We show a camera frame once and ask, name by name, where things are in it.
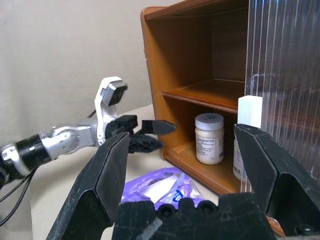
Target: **purple bag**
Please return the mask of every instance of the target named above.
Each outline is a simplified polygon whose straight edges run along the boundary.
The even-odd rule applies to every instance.
[[[125,183],[121,203],[152,201],[156,210],[162,204],[172,204],[177,209],[183,198],[191,198],[195,207],[204,200],[189,176],[170,167]]]

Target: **white foam block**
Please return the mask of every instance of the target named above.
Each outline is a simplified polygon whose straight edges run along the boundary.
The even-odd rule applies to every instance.
[[[238,124],[261,128],[262,97],[243,96],[238,99]]]

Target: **robotic hand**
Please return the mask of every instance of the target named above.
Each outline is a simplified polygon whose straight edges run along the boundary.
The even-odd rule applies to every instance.
[[[136,115],[117,118],[116,104],[120,102],[127,84],[119,77],[106,77],[96,94],[96,118],[77,124],[60,124],[49,133],[41,133],[0,147],[0,189],[15,179],[25,179],[43,164],[60,155],[72,154],[83,147],[99,147],[106,139],[121,132],[129,132],[129,153],[152,152],[162,143],[143,133],[167,134],[175,126],[166,121],[142,121],[142,130],[134,134],[138,125]]]

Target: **wooden cabinet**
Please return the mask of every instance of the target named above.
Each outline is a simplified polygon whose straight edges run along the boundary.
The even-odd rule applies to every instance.
[[[156,119],[177,125],[162,137],[165,159],[217,194],[240,192],[233,174],[233,127],[245,94],[249,0],[185,0],[141,12]],[[196,158],[195,117],[224,117],[224,159]]]

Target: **white wall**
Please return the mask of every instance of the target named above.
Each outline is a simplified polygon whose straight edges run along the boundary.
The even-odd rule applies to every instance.
[[[151,103],[140,11],[178,0],[0,0],[0,144],[85,118],[104,77]]]

